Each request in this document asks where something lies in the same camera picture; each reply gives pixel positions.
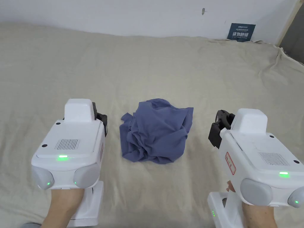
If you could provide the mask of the person's right hand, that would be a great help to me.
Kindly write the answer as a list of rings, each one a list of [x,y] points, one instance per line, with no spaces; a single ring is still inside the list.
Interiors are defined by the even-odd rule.
[[[277,228],[274,207],[249,205],[242,202],[245,228]]]

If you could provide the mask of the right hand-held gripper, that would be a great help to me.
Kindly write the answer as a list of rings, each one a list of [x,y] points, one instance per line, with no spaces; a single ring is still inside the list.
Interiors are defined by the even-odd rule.
[[[208,205],[217,228],[244,228],[242,202],[300,208],[304,165],[273,134],[257,109],[219,110],[208,139],[235,191],[211,192]]]

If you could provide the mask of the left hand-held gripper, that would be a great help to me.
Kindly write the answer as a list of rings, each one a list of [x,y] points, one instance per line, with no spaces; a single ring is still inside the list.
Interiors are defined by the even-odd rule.
[[[107,115],[90,99],[69,99],[31,159],[37,186],[84,189],[84,198],[70,226],[96,226],[103,197],[101,164],[107,136]]]

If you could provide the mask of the person's left hand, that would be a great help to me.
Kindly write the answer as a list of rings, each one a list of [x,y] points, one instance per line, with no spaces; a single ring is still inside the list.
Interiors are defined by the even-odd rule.
[[[83,201],[84,192],[84,189],[53,189],[50,208],[74,214]]]

